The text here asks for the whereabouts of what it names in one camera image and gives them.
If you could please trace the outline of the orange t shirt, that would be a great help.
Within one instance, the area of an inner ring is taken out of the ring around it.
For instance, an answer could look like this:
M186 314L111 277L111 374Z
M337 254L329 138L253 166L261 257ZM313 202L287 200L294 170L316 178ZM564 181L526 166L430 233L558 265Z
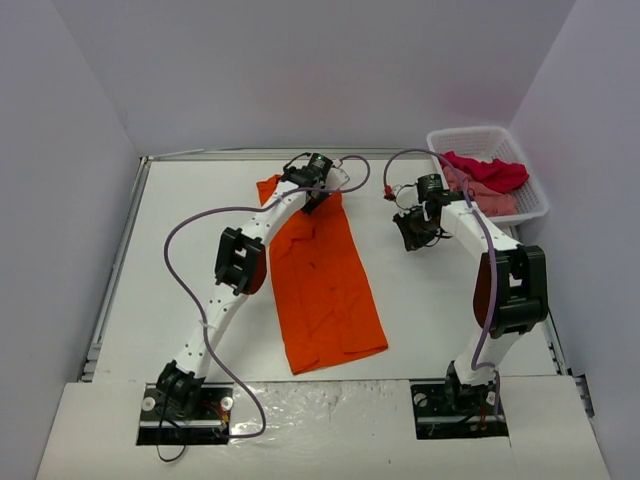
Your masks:
M269 268L294 375L388 349L340 194L285 222L270 243Z

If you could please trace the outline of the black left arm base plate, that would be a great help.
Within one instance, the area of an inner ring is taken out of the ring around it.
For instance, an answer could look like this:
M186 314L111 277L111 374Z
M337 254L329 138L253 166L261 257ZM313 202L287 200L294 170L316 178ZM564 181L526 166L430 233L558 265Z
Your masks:
M166 403L153 384L145 386L137 446L227 445L234 400L231 384L205 384L193 407Z

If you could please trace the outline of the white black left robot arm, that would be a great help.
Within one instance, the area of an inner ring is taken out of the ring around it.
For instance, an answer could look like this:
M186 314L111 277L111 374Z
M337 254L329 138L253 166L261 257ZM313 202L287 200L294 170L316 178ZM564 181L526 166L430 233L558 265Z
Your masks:
M229 323L248 297L264 283L267 247L276 233L295 213L311 212L326 200L333 185L334 162L312 153L302 167L285 166L275 190L261 208L249 208L252 217L244 225L227 227L220 236L214 265L214 287L204 305L179 278L169 258L171 241L191 221L185 220L167 236L163 246L165 266L196 304L197 327L179 353L164 367L156 388L165 406L179 418L195 415L201 406L202 385L211 363L211 354Z

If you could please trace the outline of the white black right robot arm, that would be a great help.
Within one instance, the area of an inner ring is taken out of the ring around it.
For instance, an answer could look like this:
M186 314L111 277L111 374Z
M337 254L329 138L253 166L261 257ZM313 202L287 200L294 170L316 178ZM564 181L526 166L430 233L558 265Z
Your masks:
M417 203L393 216L411 252L442 238L457 240L477 262L472 299L476 327L468 346L446 373L446 406L465 413L479 397L499 393L499 365L510 348L548 316L546 257L538 246L508 236L464 191L443 186L438 174L413 187Z

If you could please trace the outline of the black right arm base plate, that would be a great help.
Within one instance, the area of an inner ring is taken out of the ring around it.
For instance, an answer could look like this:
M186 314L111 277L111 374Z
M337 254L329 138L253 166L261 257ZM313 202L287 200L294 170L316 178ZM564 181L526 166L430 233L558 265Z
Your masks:
M495 385L473 387L454 399L444 380L410 383L418 440L465 440L509 436L502 406L495 410Z

